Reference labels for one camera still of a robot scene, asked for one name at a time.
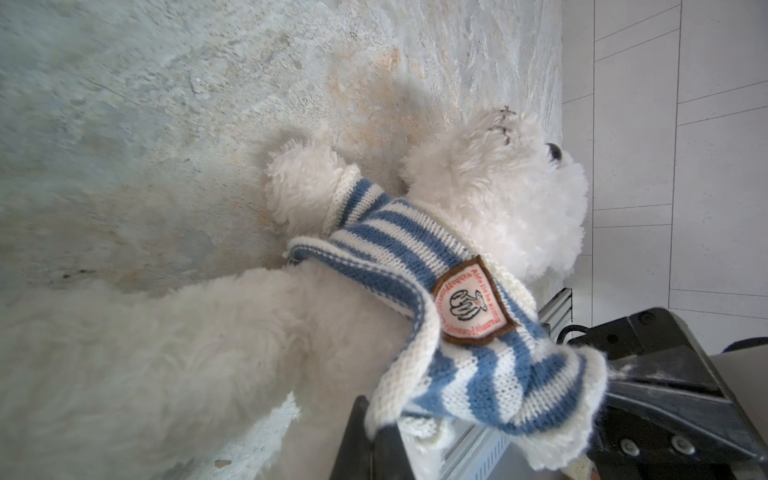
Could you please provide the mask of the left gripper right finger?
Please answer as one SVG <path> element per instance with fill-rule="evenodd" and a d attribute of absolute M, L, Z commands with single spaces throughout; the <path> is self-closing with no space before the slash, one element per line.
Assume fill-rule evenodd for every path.
<path fill-rule="evenodd" d="M 380 430 L 373 441 L 374 480 L 415 480 L 397 424 Z"/>

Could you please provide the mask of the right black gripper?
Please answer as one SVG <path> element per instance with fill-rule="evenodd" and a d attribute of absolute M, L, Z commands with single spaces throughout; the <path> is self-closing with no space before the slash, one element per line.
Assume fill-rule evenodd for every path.
<path fill-rule="evenodd" d="M 766 439 L 677 315 L 651 308 L 566 334 L 608 359 L 587 451 L 600 478 L 766 478 Z"/>

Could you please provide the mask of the white plush teddy bear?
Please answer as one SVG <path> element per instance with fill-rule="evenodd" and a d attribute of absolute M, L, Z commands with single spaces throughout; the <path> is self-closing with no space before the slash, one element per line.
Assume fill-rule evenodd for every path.
<path fill-rule="evenodd" d="M 525 286 L 582 249 L 584 169 L 534 119 L 488 111 L 403 160 L 434 208 Z M 220 450 L 293 395 L 264 479 L 329 476 L 355 397 L 410 322 L 316 260 L 159 297 L 93 282 L 1 305 L 1 475 L 148 479 Z"/>

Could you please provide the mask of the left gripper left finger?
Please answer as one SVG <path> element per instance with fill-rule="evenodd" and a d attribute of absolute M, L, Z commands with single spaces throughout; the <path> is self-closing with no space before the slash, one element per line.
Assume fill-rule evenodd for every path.
<path fill-rule="evenodd" d="M 369 401 L 358 396 L 352 405 L 329 480 L 373 480 L 373 443 L 364 427 Z"/>

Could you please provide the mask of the blue white striped knit sweater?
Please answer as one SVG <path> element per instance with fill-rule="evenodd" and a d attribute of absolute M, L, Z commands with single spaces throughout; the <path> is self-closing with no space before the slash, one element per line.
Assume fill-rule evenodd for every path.
<path fill-rule="evenodd" d="M 317 238 L 290 242 L 410 319 L 413 330 L 381 377 L 368 437 L 404 420 L 440 443 L 448 419 L 495 428 L 536 469 L 583 454 L 607 388 L 604 355 L 554 343 L 524 285 L 435 208 L 389 197 L 346 168 Z"/>

